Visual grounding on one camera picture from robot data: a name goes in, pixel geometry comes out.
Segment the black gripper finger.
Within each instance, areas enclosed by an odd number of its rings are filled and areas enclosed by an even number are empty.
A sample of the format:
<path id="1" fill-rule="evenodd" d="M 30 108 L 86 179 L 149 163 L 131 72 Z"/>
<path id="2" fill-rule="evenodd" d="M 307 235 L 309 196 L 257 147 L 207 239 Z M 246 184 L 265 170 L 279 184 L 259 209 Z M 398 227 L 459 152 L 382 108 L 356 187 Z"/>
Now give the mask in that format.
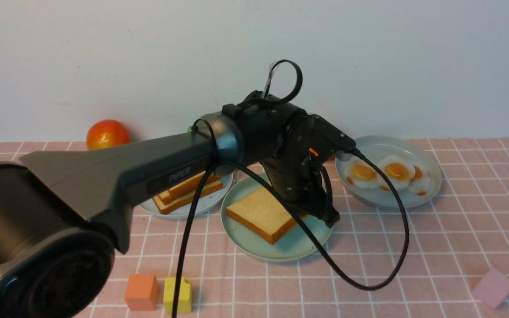
<path id="1" fill-rule="evenodd" d="M 333 197 L 328 194 L 316 194 L 312 197 L 312 215 L 330 229 L 341 219 L 333 206 Z"/>

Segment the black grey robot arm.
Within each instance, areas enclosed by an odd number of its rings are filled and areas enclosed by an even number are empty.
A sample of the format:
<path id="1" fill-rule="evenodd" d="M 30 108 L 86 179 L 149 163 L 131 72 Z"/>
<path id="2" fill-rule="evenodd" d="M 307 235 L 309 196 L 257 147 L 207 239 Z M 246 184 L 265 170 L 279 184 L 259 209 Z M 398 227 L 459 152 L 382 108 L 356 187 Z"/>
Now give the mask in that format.
<path id="1" fill-rule="evenodd" d="M 95 151 L 36 151 L 0 162 L 0 318 L 72 318 L 101 292 L 133 210 L 214 162 L 262 163 L 277 193 L 332 226 L 308 161 L 338 151 L 342 132 L 260 92 L 198 119 L 190 132 Z"/>

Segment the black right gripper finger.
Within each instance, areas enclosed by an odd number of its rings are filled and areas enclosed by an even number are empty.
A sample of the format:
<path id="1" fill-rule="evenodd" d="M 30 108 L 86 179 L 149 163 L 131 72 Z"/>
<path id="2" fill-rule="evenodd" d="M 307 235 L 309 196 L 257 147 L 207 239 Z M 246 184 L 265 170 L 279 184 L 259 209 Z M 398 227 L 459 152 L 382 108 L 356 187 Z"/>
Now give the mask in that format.
<path id="1" fill-rule="evenodd" d="M 311 202 L 295 202 L 291 203 L 291 207 L 300 218 L 306 218 L 315 214 L 314 204 Z"/>

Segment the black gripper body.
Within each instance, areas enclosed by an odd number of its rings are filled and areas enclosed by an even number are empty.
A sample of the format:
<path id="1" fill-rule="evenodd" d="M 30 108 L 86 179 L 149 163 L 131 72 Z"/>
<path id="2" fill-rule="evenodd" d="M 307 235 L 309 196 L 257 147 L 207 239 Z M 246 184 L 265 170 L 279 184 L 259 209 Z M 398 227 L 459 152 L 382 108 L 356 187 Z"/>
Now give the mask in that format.
<path id="1" fill-rule="evenodd" d="M 275 191 L 300 207 L 323 205 L 325 191 L 317 168 L 309 165 L 314 118 L 297 116 L 287 123 L 277 152 L 261 161 Z"/>

